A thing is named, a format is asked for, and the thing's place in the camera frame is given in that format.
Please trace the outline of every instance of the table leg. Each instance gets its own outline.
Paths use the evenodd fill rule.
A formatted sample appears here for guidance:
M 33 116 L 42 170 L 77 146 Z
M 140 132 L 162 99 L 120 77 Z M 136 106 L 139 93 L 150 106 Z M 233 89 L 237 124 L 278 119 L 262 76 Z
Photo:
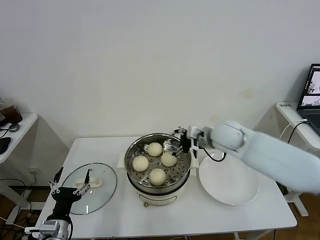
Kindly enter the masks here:
M 16 193 L 14 190 L 12 190 L 9 186 L 4 184 L 0 181 L 0 194 L 4 195 L 8 199 L 10 199 L 15 204 L 19 205 L 20 207 L 29 207 L 29 202 L 24 199 L 22 196 L 20 196 L 18 193 Z
M 21 197 L 24 200 L 26 200 L 29 197 L 30 193 L 31 193 L 31 190 L 25 190 L 23 197 L 22 197 L 22 195 L 21 195 Z M 27 205 L 18 205 L 17 204 L 10 212 L 5 224 L 11 225 L 11 223 L 14 223 L 21 210 L 28 210 L 28 211 L 29 210 L 42 210 L 44 208 L 44 206 L 45 206 L 45 202 L 39 202 L 39 201 L 32 201 L 30 203 L 27 201 Z
M 262 238 L 264 235 L 270 233 L 273 230 L 274 229 L 268 229 L 268 230 L 264 230 L 264 231 L 254 231 L 254 232 L 250 233 L 245 238 L 245 240 L 258 240 L 258 239 Z
M 289 191 L 289 193 L 285 195 L 284 198 L 287 203 L 293 203 L 295 205 L 301 217 L 307 217 L 309 216 L 309 213 L 299 198 L 302 193 L 303 192 Z

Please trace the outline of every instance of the white table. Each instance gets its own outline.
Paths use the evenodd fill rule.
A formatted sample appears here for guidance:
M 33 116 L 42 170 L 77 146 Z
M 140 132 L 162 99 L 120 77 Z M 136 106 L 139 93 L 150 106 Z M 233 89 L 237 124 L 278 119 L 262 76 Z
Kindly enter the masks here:
M 60 184 L 76 168 L 93 162 L 112 167 L 118 185 L 111 200 L 88 215 L 71 214 L 75 239 L 181 236 L 257 231 L 258 239 L 273 229 L 294 227 L 297 221 L 276 182 L 259 174 L 257 197 L 244 206 L 229 206 L 212 198 L 198 176 L 191 176 L 180 199 L 165 206 L 148 206 L 138 198 L 118 158 L 137 137 L 78 138 L 63 164 Z M 52 213 L 55 201 L 46 200 L 37 226 Z
M 296 111 L 298 106 L 297 102 L 278 102 L 275 107 L 281 113 L 281 115 L 288 121 L 292 123 L 292 127 L 294 128 L 296 125 L 299 124 L 299 120 L 303 118 L 299 115 Z M 295 130 L 301 139 L 307 144 L 311 153 L 315 153 L 320 151 L 320 136 L 308 125 L 308 124 L 301 124 Z M 299 196 L 303 192 L 296 192 L 296 191 L 289 191 L 289 193 L 285 196 L 285 199 L 288 203 L 293 203 L 298 210 L 299 214 L 302 217 L 309 216 L 304 204 L 301 202 Z
M 11 142 L 8 146 L 8 149 L 4 153 L 0 154 L 0 164 L 4 163 L 7 160 L 9 155 L 13 152 L 13 150 L 16 148 L 16 146 L 19 144 L 19 142 L 26 135 L 26 133 L 29 131 L 29 129 L 36 122 L 37 119 L 38 119 L 38 116 L 35 113 L 22 114 L 22 121 L 19 122 L 19 125 L 20 125 L 19 130 L 16 132 L 9 132 L 9 131 L 7 132 L 7 134 L 4 137 L 10 137 Z M 7 125 L 1 128 L 7 129 L 9 126 L 10 126 L 10 123 L 8 123 Z M 2 136 L 4 133 L 5 133 L 4 130 L 0 131 L 0 136 Z M 0 181 L 0 193 L 16 204 L 16 206 L 11 211 L 8 217 L 8 221 L 6 222 L 7 225 L 10 224 L 10 222 L 15 221 L 20 210 L 30 209 L 30 203 L 26 199 L 30 195 L 31 190 L 24 191 L 24 195 L 22 197 L 19 194 L 17 194 L 14 190 L 12 190 L 9 186 L 7 186 L 5 183 Z M 31 208 L 33 210 L 41 210 L 43 206 L 44 206 L 43 202 L 31 203 Z

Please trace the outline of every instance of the wooden floor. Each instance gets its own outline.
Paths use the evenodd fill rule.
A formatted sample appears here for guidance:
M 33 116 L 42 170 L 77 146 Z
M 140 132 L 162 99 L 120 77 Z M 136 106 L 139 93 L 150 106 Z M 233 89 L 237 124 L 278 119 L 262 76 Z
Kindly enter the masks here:
M 33 190 L 28 200 L 33 202 L 45 202 L 49 194 L 49 190 Z M 275 232 L 272 231 L 261 238 L 261 240 L 320 240 L 320 197 L 316 197 L 312 194 L 304 193 L 301 196 L 301 200 L 304 203 L 308 217 L 299 216 L 294 205 L 290 204 L 290 208 L 293 211 L 296 219 L 297 226 L 288 229 L 279 229 Z M 4 196 L 0 196 L 0 217 L 6 218 L 9 211 L 13 208 L 14 204 Z M 17 224 L 24 224 L 25 218 L 29 211 L 22 211 L 17 220 L 21 220 Z M 34 212 L 30 217 L 30 223 L 35 223 L 36 218 L 39 216 L 38 212 Z M 2 227 L 4 221 L 0 219 L 0 229 L 3 228 L 0 240 L 19 240 L 21 234 L 15 235 L 14 231 L 8 231 L 11 226 L 5 225 Z M 13 230 L 20 231 L 19 227 L 13 227 Z M 239 234 L 240 238 L 245 238 L 248 233 L 242 232 Z M 171 240 L 173 237 L 147 237 L 147 240 Z M 212 234 L 212 235 L 199 235 L 191 236 L 191 240 L 231 240 L 234 239 L 233 234 Z

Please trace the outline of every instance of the computer mouse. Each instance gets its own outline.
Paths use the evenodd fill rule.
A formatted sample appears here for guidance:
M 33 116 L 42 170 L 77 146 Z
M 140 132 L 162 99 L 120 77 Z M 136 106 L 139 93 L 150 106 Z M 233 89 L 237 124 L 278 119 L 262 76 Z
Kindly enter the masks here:
M 9 132 L 14 133 L 14 132 L 18 131 L 19 128 L 20 128 L 20 125 L 19 125 L 19 124 L 11 124 L 11 125 L 9 126 L 8 130 L 9 130 Z
M 11 137 L 0 138 L 0 154 L 7 151 L 9 143 L 11 142 Z

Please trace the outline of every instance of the white wall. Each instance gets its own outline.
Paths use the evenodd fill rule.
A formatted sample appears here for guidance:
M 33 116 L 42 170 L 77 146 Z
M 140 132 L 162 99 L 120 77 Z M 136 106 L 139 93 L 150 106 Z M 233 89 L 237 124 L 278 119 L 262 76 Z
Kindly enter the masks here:
M 66 154 L 53 163 L 51 151 L 78 137 L 224 119 L 253 128 L 275 102 L 298 99 L 302 71 L 320 62 L 319 7 L 316 0 L 1 0 L 0 96 L 41 116 L 30 162 L 42 166 L 44 184 L 46 164 L 53 175 Z M 274 129 L 272 118 L 264 129 Z

